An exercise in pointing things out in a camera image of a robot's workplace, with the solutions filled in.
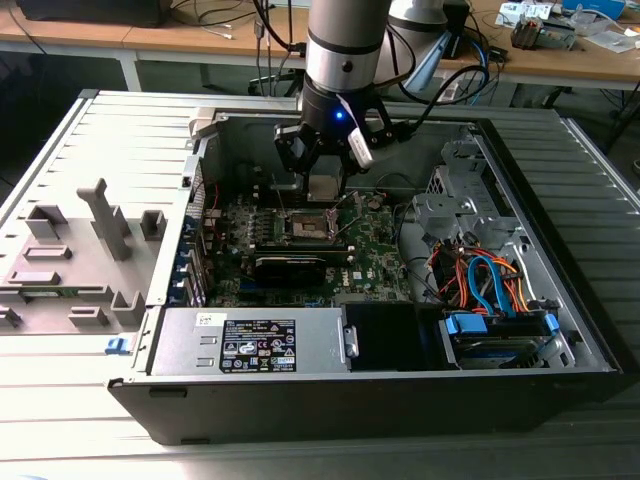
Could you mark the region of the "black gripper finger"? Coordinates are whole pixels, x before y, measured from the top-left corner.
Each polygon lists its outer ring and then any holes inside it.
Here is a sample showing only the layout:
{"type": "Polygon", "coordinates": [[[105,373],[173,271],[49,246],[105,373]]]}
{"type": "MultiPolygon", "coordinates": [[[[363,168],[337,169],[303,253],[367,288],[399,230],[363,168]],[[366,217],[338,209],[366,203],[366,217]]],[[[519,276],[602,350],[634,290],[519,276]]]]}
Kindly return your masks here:
{"type": "Polygon", "coordinates": [[[287,172],[302,178],[299,190],[309,192],[310,172],[319,158],[320,134],[306,124],[274,128],[274,145],[287,172]]]}
{"type": "Polygon", "coordinates": [[[341,180],[340,180],[340,195],[343,195],[346,191],[346,185],[350,177],[357,174],[366,174],[369,172],[368,168],[361,167],[357,160],[353,157],[351,151],[343,151],[340,153],[341,162],[341,180]]]}

